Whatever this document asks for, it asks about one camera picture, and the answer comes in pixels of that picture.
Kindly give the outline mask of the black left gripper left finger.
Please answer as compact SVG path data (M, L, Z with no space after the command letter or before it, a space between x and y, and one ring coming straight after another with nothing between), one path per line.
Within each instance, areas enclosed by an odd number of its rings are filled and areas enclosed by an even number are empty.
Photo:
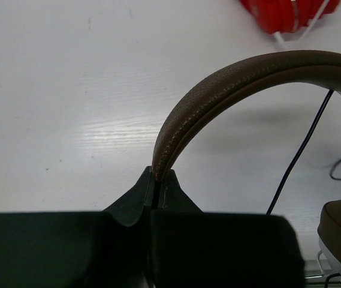
M147 167L103 211L0 213L0 287L147 287Z

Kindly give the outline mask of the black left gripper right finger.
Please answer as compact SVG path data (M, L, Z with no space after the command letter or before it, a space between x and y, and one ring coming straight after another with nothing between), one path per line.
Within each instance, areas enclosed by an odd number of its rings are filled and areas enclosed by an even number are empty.
M156 287L304 287L304 260L286 218L203 212L171 171L151 215Z

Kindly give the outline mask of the brown silver headphones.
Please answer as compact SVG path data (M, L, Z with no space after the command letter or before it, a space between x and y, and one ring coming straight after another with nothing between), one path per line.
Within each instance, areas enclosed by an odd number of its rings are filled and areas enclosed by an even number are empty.
M170 112L152 159L156 184L164 187L174 162L194 136L224 110L267 88L310 83L341 95L341 53L294 50L245 59L209 75ZM341 275L341 200L327 203L318 227L320 247Z

